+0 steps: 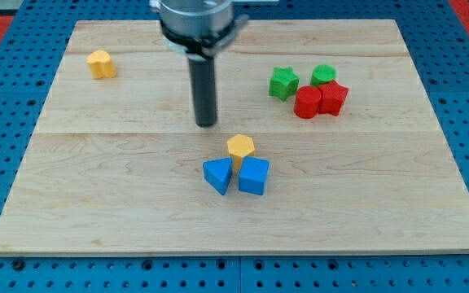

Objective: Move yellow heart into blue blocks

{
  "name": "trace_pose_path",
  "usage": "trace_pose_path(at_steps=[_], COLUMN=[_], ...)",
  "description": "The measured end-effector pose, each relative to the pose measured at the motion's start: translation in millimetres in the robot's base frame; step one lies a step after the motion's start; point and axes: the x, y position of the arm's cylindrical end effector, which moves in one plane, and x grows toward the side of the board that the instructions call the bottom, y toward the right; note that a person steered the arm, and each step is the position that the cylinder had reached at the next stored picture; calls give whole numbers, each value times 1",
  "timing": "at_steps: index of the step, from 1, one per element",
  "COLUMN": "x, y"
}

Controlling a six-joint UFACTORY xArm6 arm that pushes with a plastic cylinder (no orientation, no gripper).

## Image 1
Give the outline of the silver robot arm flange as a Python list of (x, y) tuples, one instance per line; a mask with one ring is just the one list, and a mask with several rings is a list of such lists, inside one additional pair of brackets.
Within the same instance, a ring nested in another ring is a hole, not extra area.
[(249, 15), (236, 16), (231, 0), (150, 0), (166, 46), (189, 59), (213, 59), (234, 42)]

